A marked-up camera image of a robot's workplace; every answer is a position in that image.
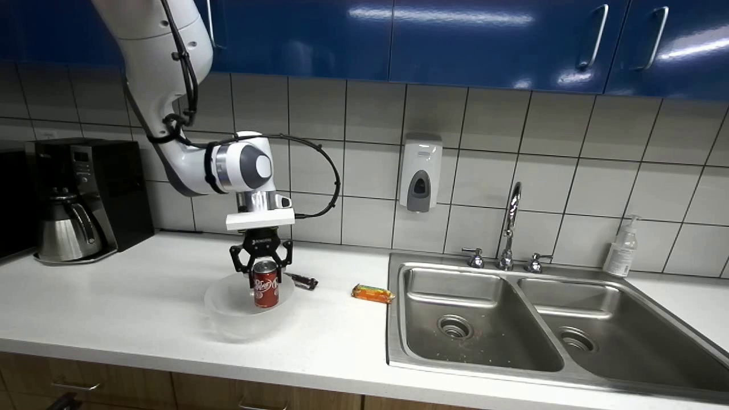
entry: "soap dispenser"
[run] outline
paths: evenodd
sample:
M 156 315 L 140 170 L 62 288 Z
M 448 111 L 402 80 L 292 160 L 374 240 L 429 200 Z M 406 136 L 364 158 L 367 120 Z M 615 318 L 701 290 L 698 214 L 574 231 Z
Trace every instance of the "soap dispenser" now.
M 403 149 L 399 203 L 411 211 L 429 211 L 437 203 L 443 142 L 408 136 Z
M 637 254 L 637 217 L 629 217 L 620 227 L 617 238 L 611 241 L 609 258 L 604 262 L 604 271 L 612 275 L 629 275 L 633 259 Z

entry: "red can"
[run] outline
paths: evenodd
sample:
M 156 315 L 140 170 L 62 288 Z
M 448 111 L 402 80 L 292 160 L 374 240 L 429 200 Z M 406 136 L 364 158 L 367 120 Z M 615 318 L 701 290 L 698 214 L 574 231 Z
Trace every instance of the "red can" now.
M 257 307 L 274 307 L 277 304 L 277 264 L 257 262 L 252 266 L 252 291 Z

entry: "blue cabinet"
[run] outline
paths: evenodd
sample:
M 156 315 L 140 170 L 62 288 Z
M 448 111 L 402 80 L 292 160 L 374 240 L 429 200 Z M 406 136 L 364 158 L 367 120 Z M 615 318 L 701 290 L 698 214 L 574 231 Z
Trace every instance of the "blue cabinet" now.
M 0 0 L 11 17 L 14 61 L 120 69 L 120 55 L 91 0 Z
M 609 94 L 729 101 L 729 2 L 633 0 Z
M 602 92 L 629 0 L 395 0 L 391 78 Z
M 388 80 L 389 0 L 215 0 L 211 9 L 220 71 Z
M 20 26 L 9 0 L 0 0 L 0 65 L 20 60 Z

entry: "faucet handle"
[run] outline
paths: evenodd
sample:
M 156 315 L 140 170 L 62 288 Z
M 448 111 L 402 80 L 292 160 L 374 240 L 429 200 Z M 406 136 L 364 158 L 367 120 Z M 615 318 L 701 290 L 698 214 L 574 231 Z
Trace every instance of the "faucet handle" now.
M 470 258 L 470 266 L 475 268 L 485 266 L 484 248 L 460 248 L 460 254 Z
M 544 264 L 552 264 L 552 256 L 534 254 L 528 264 L 527 264 L 527 271 L 539 273 L 544 268 Z

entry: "coffee carafe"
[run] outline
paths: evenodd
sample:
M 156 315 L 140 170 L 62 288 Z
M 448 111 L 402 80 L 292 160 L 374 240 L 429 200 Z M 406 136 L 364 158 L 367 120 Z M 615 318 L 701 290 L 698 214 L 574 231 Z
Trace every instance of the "coffee carafe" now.
M 47 198 L 38 262 L 82 262 L 102 251 L 102 238 L 82 200 L 62 189 Z

